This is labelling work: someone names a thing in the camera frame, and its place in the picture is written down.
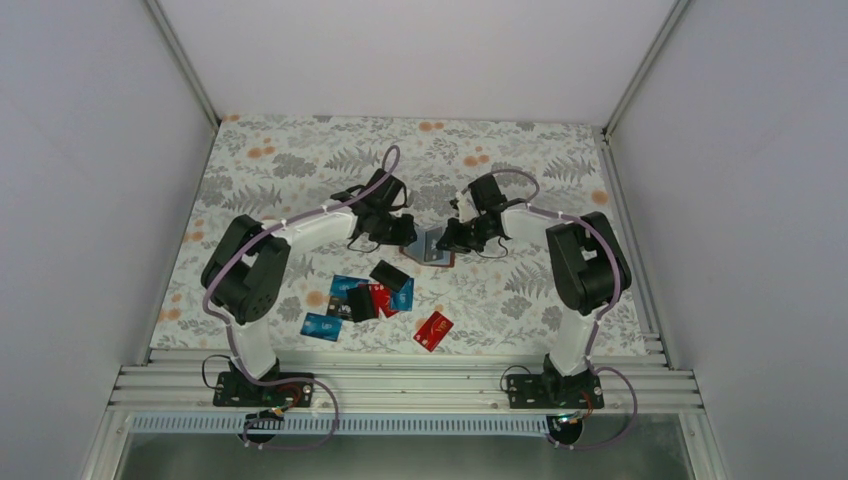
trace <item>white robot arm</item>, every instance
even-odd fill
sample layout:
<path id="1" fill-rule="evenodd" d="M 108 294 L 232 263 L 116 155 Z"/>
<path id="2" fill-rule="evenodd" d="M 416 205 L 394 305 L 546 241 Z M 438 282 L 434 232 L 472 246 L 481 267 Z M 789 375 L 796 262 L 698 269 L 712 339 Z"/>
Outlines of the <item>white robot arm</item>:
<path id="1" fill-rule="evenodd" d="M 564 408 L 573 406 L 575 392 L 592 391 L 594 385 L 599 385 L 597 377 L 586 371 L 585 356 L 589 353 L 586 346 L 595 328 L 591 313 L 609 302 L 612 296 L 611 264 L 602 254 L 584 258 L 584 251 L 598 249 L 578 225 L 534 212 L 521 200 L 506 201 L 491 175 L 473 182 L 469 190 L 479 215 L 464 222 L 461 220 L 465 219 L 450 219 L 438 248 L 459 253 L 479 252 L 489 239 L 498 236 L 547 247 L 557 292 L 566 306 L 580 315 L 563 317 L 557 340 L 545 357 L 539 385 L 549 399 L 545 403 Z M 396 204 L 399 189 L 393 191 L 394 195 L 380 199 L 383 207 Z M 325 212 L 273 232 L 249 251 L 255 256 L 252 265 L 240 262 L 238 268 L 228 272 L 218 285 L 212 298 L 236 319 L 228 326 L 227 333 L 234 354 L 239 355 L 240 362 L 236 364 L 240 364 L 242 373 L 248 378 L 271 378 L 279 373 L 275 369 L 279 364 L 271 347 L 265 314 L 277 299 L 291 255 L 356 238 L 363 233 L 363 228 L 372 240 L 375 235 L 389 239 L 381 243 L 404 245 L 415 240 L 411 216 L 387 217 L 388 210 L 384 208 L 377 215 L 379 221 L 375 220 L 374 204 L 368 205 L 369 198 L 365 197 L 351 208 Z M 626 289 L 630 285 L 630 272 L 606 217 L 595 213 L 582 219 L 615 247 L 623 279 L 621 289 Z M 204 269 L 203 285 L 209 285 L 211 278 L 220 272 L 220 266 L 245 245 L 246 239 L 267 227 L 268 224 L 262 225 L 246 215 L 236 218 Z"/>

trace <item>black cable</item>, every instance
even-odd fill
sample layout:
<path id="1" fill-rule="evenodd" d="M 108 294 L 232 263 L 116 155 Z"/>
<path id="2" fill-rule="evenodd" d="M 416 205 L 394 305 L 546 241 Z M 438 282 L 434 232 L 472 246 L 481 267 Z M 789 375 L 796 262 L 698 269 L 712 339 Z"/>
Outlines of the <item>black cable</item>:
<path id="1" fill-rule="evenodd" d="M 503 243 L 501 243 L 501 242 L 503 242 L 503 237 L 498 238 L 498 245 L 500 245 L 500 246 L 501 246 L 501 248 L 503 248 L 503 249 L 504 249 L 504 254 L 503 254 L 503 255 L 501 255 L 501 256 L 499 256 L 499 257 L 490 257 L 490 256 L 488 256 L 488 255 L 481 255 L 481 254 L 480 254 L 480 252 L 476 252 L 476 253 L 477 253 L 477 256 L 478 256 L 478 257 L 480 257 L 480 258 L 488 258 L 489 260 L 497 260 L 497 259 L 499 259 L 499 258 L 504 258 L 504 257 L 506 257 L 507 255 L 509 255 L 509 249 L 508 249 L 508 248 L 506 248 L 506 245 L 504 245 L 504 244 L 503 244 Z"/>
<path id="2" fill-rule="evenodd" d="M 509 393 L 509 392 L 507 392 L 507 390 L 505 388 L 503 388 L 503 379 L 504 379 L 504 377 L 506 377 L 507 372 L 509 372 L 513 368 L 521 368 L 525 372 L 527 372 L 527 375 L 533 375 L 533 372 L 531 372 L 530 369 L 528 369 L 524 365 L 510 365 L 510 366 L 506 367 L 506 370 L 504 370 L 504 373 L 501 374 L 501 379 L 498 382 L 498 386 L 501 388 L 501 391 L 504 392 L 504 393 Z"/>
<path id="3" fill-rule="evenodd" d="M 373 253 L 373 252 L 376 252 L 378 248 L 383 246 L 382 243 L 378 243 L 377 246 L 372 248 L 371 250 L 357 250 L 355 248 L 350 248 L 350 246 L 353 245 L 353 242 L 355 242 L 355 241 L 356 241 L 356 238 L 354 238 L 353 240 L 350 241 L 350 243 L 347 244 L 348 250 L 350 250 L 352 252 L 358 252 L 358 253 Z"/>
<path id="4" fill-rule="evenodd" d="M 211 388 L 212 390 L 215 390 L 215 387 L 213 387 L 212 385 L 209 385 L 209 382 L 206 381 L 206 362 L 209 361 L 210 358 L 215 358 L 215 357 L 226 358 L 228 362 L 232 361 L 232 359 L 230 357 L 228 357 L 226 355 L 220 355 L 220 354 L 209 355 L 208 357 L 203 359 L 203 362 L 201 362 L 201 364 L 200 364 L 200 375 L 203 376 L 203 384 L 206 385 L 206 388 Z"/>

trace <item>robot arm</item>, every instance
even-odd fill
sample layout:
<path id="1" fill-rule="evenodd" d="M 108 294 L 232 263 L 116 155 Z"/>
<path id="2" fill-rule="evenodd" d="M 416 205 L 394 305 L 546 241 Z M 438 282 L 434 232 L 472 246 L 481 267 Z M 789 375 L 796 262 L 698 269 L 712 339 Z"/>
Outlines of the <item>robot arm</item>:
<path id="1" fill-rule="evenodd" d="M 511 394 L 513 408 L 566 407 L 579 405 L 581 396 L 600 386 L 597 376 L 588 370 L 586 356 L 596 333 L 593 311 L 612 301 L 615 275 L 612 264 L 597 238 L 575 222 L 564 222 L 562 215 L 530 207 L 523 200 L 507 200 L 494 176 L 484 175 L 468 185 L 477 215 L 461 196 L 451 202 L 460 218 L 448 220 L 445 233 L 437 242 L 441 250 L 457 253 L 482 252 L 486 242 L 496 237 L 518 239 L 547 247 L 557 294 L 566 307 L 579 316 L 566 315 L 560 323 L 557 340 L 545 356 L 543 373 L 522 378 L 524 391 Z M 618 268 L 620 290 L 630 287 L 630 268 L 621 252 L 607 218 L 599 212 L 580 217 L 609 246 Z M 533 400 L 516 405 L 517 397 Z M 602 406 L 600 394 L 594 405 Z"/>
<path id="2" fill-rule="evenodd" d="M 353 198 L 352 192 L 369 188 L 387 176 L 378 169 L 368 184 L 355 186 L 333 195 L 338 201 Z M 398 205 L 400 192 L 404 200 Z M 227 326 L 227 339 L 231 350 L 239 355 L 242 374 L 248 378 L 272 378 L 279 365 L 271 347 L 268 318 L 265 315 L 277 301 L 289 256 L 303 254 L 320 246 L 351 239 L 367 234 L 369 239 L 381 245 L 409 245 L 416 240 L 412 215 L 396 215 L 406 205 L 406 186 L 389 175 L 379 188 L 355 201 L 349 207 L 331 212 L 325 209 L 287 228 L 274 231 L 262 238 L 246 252 L 247 258 L 240 259 L 222 278 L 214 290 L 211 301 L 229 311 L 235 322 Z M 276 222 L 262 224 L 247 215 L 237 217 L 212 254 L 201 275 L 201 284 L 209 288 L 213 279 L 224 265 L 244 247 L 248 241 Z"/>
<path id="3" fill-rule="evenodd" d="M 385 172 L 378 170 L 369 185 L 383 175 Z M 272 378 L 279 373 L 265 315 L 277 300 L 290 255 L 355 239 L 362 233 L 368 233 L 371 240 L 382 244 L 408 245 L 415 241 L 411 215 L 397 217 L 389 213 L 397 210 L 396 199 L 400 191 L 405 190 L 400 180 L 391 178 L 393 181 L 386 182 L 386 187 L 351 204 L 350 208 L 307 218 L 263 238 L 247 252 L 248 256 L 255 257 L 251 265 L 242 259 L 224 276 L 212 295 L 212 302 L 226 308 L 235 318 L 235 323 L 227 327 L 227 335 L 233 352 L 240 355 L 243 374 L 259 379 Z M 344 201 L 356 188 L 362 187 L 340 192 L 332 198 Z M 586 370 L 585 354 L 595 328 L 590 314 L 608 303 L 613 295 L 609 259 L 580 225 L 563 223 L 556 216 L 550 218 L 533 211 L 520 199 L 507 200 L 492 175 L 475 180 L 469 190 L 478 215 L 467 219 L 470 210 L 458 206 L 465 218 L 448 221 L 437 247 L 459 253 L 481 252 L 488 240 L 504 237 L 548 248 L 557 293 L 565 305 L 580 316 L 569 315 L 562 319 L 556 343 L 545 356 L 540 384 L 550 403 L 570 406 L 575 398 L 580 400 L 581 392 L 591 391 L 593 385 L 598 385 L 597 377 Z M 606 217 L 595 212 L 581 218 L 612 247 L 622 279 L 621 289 L 628 288 L 630 270 Z M 236 218 L 203 271 L 203 286 L 208 288 L 223 265 L 265 227 L 267 225 L 263 227 L 246 215 Z M 591 252 L 595 256 L 586 258 Z"/>

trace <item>floral pattern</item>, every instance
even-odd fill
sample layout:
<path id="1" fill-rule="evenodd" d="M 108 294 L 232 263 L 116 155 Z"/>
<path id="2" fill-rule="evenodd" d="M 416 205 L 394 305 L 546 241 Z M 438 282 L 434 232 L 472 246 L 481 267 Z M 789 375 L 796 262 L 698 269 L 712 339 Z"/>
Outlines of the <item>floral pattern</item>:
<path id="1" fill-rule="evenodd" d="M 234 217 L 279 219 L 329 204 L 329 196 L 368 181 L 383 152 L 402 152 L 395 175 L 410 187 L 409 212 L 424 226 L 443 225 L 448 201 L 489 171 L 514 167 L 536 176 L 534 204 L 573 214 L 601 211 L 611 219 L 606 186 L 590 127 L 531 122 L 433 121 L 332 116 L 232 115 L 224 119 L 162 305 L 153 347 L 226 348 L 223 324 L 201 310 L 200 274 Z M 527 179 L 498 178 L 509 198 L 525 196 Z M 485 254 L 504 251 L 489 242 Z M 433 311 L 454 322 L 437 352 L 543 354 L 553 344 L 563 307 L 547 252 L 506 241 L 503 258 L 457 256 L 451 269 L 422 267 L 395 247 L 367 255 L 343 244 L 321 246 L 289 259 L 271 310 L 272 341 L 314 351 L 428 354 L 412 340 Z M 359 240 L 354 248 L 371 244 Z M 307 312 L 324 313 L 334 274 L 367 278 L 380 260 L 415 278 L 414 309 L 389 319 L 345 323 L 338 342 L 299 334 Z M 606 317 L 595 352 L 644 355 L 630 292 Z"/>

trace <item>black mounting bracket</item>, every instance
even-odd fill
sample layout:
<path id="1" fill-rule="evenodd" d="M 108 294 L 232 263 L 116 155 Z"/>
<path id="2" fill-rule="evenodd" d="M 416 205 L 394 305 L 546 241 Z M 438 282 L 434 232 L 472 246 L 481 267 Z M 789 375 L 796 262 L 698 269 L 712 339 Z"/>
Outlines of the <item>black mounting bracket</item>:
<path id="1" fill-rule="evenodd" d="M 539 375 L 506 376 L 509 408 L 516 410 L 604 408 L 601 379 L 589 370 L 577 375 L 560 375 L 546 355 Z"/>
<path id="2" fill-rule="evenodd" d="M 277 360 L 271 371 L 266 373 L 261 380 L 273 382 L 295 377 L 315 378 L 315 375 L 307 372 L 280 372 L 280 361 Z M 289 385 L 297 386 L 300 389 L 300 399 L 297 403 L 294 403 L 297 397 L 296 389 L 288 387 Z M 254 385 L 231 362 L 229 372 L 218 374 L 212 404 L 216 407 L 308 408 L 312 405 L 313 388 L 312 382 L 307 381 L 292 382 L 277 387 Z"/>

